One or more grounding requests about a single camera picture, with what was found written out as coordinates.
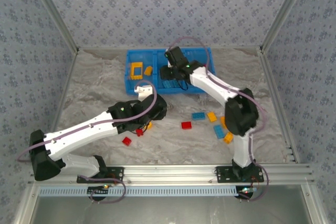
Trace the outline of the aluminium frame bar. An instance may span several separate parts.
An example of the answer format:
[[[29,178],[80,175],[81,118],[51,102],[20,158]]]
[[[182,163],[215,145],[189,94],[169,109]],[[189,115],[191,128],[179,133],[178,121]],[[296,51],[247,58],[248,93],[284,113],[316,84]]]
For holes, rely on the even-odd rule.
[[[301,185],[312,224],[329,224],[316,185]]]
[[[13,224],[30,224],[39,195],[40,187],[28,185],[19,201]]]

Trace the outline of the blue plastic bin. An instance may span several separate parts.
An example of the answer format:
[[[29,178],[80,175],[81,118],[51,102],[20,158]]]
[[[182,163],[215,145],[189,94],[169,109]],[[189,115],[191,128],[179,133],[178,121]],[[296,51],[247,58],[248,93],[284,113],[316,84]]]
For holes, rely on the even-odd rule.
[[[156,50],[153,49],[137,49],[128,50],[126,54],[126,62],[124,68],[124,86],[128,95],[135,95],[134,87],[139,81],[147,80],[154,84],[154,56],[156,56]],[[132,62],[143,62],[143,78],[141,80],[131,80],[130,71]],[[152,66],[153,72],[150,76],[145,76],[144,71],[146,67]]]
[[[200,62],[203,66],[207,64],[207,53],[203,47],[199,48],[182,48],[182,52],[184,56],[189,60],[189,62],[192,61],[198,61]],[[212,57],[212,51],[210,47],[207,47],[207,52],[209,54],[209,65],[208,65],[208,71],[211,72],[212,74],[216,74],[214,62],[213,62],[213,57]],[[183,93],[187,94],[200,94],[204,93],[204,91],[200,88],[197,88],[185,81],[181,81],[180,84],[184,88],[182,90]]]
[[[160,69],[161,67],[163,66],[166,66],[167,65],[167,59],[164,55],[165,53],[165,49],[157,49],[156,50],[156,56],[154,56],[154,64],[153,64],[153,67],[154,67],[154,77],[153,77],[153,80],[154,80],[154,85],[156,87],[156,90],[159,94],[178,94],[178,93],[182,93],[182,90],[184,90],[184,88],[182,87],[181,85],[181,88],[176,88],[176,89],[165,89],[163,87],[163,84],[162,84],[162,80],[161,79],[161,76],[160,76]]]

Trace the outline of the grey metal panel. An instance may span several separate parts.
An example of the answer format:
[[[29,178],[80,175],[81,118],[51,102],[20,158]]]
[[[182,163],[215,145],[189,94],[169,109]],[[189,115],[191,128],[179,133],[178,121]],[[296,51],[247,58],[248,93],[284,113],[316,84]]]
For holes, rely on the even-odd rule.
[[[30,224],[312,224],[299,201],[240,202],[234,197],[41,197]]]

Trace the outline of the aluminium table side rail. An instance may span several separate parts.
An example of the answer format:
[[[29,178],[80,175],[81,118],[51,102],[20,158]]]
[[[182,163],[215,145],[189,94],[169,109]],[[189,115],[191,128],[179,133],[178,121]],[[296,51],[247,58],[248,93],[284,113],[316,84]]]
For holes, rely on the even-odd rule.
[[[51,128],[50,128],[51,132],[54,132],[57,129],[57,126],[58,126],[58,123],[59,123],[59,120],[60,120],[60,117],[61,117],[61,114],[62,114],[62,110],[63,110],[64,104],[65,104],[65,99],[66,99],[67,91],[68,91],[68,88],[69,88],[72,72],[73,72],[73,69],[74,69],[74,66],[75,66],[75,63],[76,63],[78,52],[79,52],[79,49],[77,49],[77,51],[75,52],[74,57],[72,59],[72,62],[70,64],[69,71],[68,71],[66,81],[65,81],[65,85],[63,87],[62,94],[60,96],[60,101],[58,103],[58,107],[57,107],[57,110],[56,110],[55,118],[54,118],[53,123],[52,123]]]
[[[291,157],[288,158],[288,160],[290,163],[298,164],[300,163],[299,154],[296,149],[294,138],[291,134],[291,129],[289,127],[286,114],[282,106],[281,98],[278,93],[275,79],[272,75],[270,64],[268,62],[266,55],[263,53],[263,51],[260,48],[257,49],[257,53],[260,58],[261,67],[265,74],[265,79],[266,79],[266,82],[267,82],[267,85],[270,91],[270,96],[271,96],[272,103],[275,109],[275,114],[277,116],[277,120],[280,126],[282,137],[286,145],[288,146],[287,149],[291,149]]]

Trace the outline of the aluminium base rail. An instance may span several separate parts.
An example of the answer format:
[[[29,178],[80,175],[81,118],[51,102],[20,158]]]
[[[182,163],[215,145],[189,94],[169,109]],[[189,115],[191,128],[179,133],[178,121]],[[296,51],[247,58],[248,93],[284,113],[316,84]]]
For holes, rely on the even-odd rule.
[[[206,185],[217,182],[215,168],[230,165],[124,165],[123,182],[130,185]],[[307,164],[263,164],[264,182],[253,185],[313,184],[312,169]],[[224,183],[248,185],[250,183]]]

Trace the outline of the black electronics module with LED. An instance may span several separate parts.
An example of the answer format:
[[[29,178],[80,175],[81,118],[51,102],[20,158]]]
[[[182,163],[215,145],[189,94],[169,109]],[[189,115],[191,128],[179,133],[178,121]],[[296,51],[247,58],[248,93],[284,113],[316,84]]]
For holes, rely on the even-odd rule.
[[[87,195],[90,199],[95,201],[102,201],[107,197],[108,187],[93,186],[87,188]]]
[[[236,186],[236,191],[238,193],[238,195],[235,196],[237,199],[250,200],[256,188],[253,186]]]

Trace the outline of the aluminium corner post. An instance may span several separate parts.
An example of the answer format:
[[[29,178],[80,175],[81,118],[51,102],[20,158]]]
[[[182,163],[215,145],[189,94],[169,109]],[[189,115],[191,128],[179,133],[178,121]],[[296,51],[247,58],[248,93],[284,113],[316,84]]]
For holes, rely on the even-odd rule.
[[[60,12],[58,11],[56,5],[53,3],[53,0],[41,0],[44,7],[46,8],[49,16],[55,23],[59,32],[61,33],[65,43],[69,47],[70,51],[76,55],[78,52],[78,47],[68,29],[65,22],[63,21]]]
[[[262,53],[266,53],[271,44],[276,39],[282,25],[286,21],[286,18],[290,14],[291,9],[295,5],[297,0],[284,0],[278,13],[275,16],[274,21],[272,22],[270,28],[268,29],[265,39],[260,45],[260,50]]]

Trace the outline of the yellow lego window frame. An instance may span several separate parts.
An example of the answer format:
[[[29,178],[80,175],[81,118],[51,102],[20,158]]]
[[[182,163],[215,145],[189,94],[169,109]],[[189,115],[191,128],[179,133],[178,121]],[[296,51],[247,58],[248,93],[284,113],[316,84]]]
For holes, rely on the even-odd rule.
[[[130,71],[131,80],[141,80],[143,78],[143,62],[132,62]]]

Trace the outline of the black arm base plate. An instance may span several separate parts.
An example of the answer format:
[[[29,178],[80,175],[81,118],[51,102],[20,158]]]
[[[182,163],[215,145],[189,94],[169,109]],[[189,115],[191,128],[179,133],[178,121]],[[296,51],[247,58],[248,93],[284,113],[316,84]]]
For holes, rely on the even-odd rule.
[[[264,174],[257,166],[241,168],[239,166],[217,166],[215,175],[218,183],[264,182]]]
[[[119,184],[119,182],[115,181],[114,179],[123,181],[123,176],[124,167],[107,166],[100,170],[97,174],[89,177],[89,179],[84,178],[82,175],[78,175],[76,182],[78,184]]]

